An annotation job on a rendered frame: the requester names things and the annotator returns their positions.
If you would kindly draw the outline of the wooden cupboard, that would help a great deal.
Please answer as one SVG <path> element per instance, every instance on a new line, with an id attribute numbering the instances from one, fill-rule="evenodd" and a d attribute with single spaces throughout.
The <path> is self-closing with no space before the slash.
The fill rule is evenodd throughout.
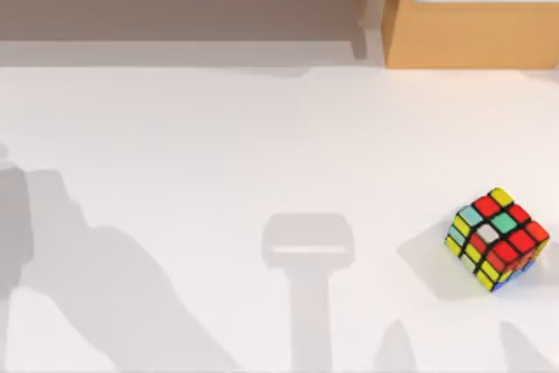
<path id="1" fill-rule="evenodd" d="M 552 69 L 559 4 L 428 4 L 386 0 L 385 65 L 392 69 Z"/>

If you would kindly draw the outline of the multicoloured puzzle cube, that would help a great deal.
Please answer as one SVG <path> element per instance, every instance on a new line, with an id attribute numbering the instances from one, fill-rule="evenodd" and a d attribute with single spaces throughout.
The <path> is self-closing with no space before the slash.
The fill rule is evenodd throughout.
<path id="1" fill-rule="evenodd" d="M 548 230 L 496 187 L 456 213 L 444 244 L 493 293 L 529 270 L 549 240 Z"/>

